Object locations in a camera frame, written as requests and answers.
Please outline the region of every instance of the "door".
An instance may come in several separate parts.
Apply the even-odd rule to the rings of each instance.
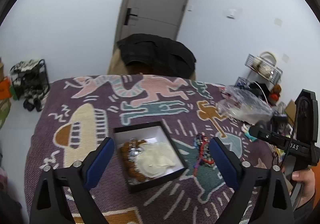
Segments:
[[[188,0],[127,0],[120,39],[144,33],[176,39]]]

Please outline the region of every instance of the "white cloth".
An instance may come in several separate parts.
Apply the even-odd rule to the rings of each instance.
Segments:
[[[139,171],[153,178],[163,175],[168,167],[175,166],[173,148],[163,142],[140,144],[143,152],[137,156],[136,164]]]

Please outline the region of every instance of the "human hand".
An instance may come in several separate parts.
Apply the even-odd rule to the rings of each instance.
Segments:
[[[304,182],[301,200],[297,207],[304,205],[315,194],[316,179],[315,174],[311,169],[304,169],[300,171],[294,171],[292,173],[292,180]]]

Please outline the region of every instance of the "black door handle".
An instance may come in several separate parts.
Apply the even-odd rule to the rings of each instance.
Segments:
[[[136,15],[136,14],[131,14],[131,8],[127,8],[127,13],[126,13],[126,15],[125,15],[124,25],[126,25],[126,26],[128,25],[130,16],[137,17],[138,15]]]

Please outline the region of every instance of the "black box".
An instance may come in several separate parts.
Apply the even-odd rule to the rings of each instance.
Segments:
[[[143,123],[138,125],[131,125],[127,127],[119,127],[119,128],[115,128],[113,132],[114,132],[113,137],[116,144],[116,151],[117,151],[118,158],[120,160],[120,164],[122,167],[122,172],[127,182],[128,190],[130,193],[149,189],[151,187],[155,187],[155,186],[164,184],[168,181],[171,181],[173,179],[176,179],[179,176],[181,176],[188,167],[182,155],[178,151],[176,145],[174,144],[173,140],[170,138],[170,135],[167,129],[163,126],[162,122],[160,121]],[[132,138],[135,138],[137,140],[144,139],[146,141],[148,141],[149,139],[150,141],[152,140],[153,142],[155,141],[161,141],[165,143],[168,142],[168,144],[172,146],[173,150],[177,155],[176,166],[168,168],[166,173],[163,176],[156,177],[155,179],[135,184],[128,175],[127,168],[124,165],[122,155],[120,152],[120,148],[123,146],[123,144]]]

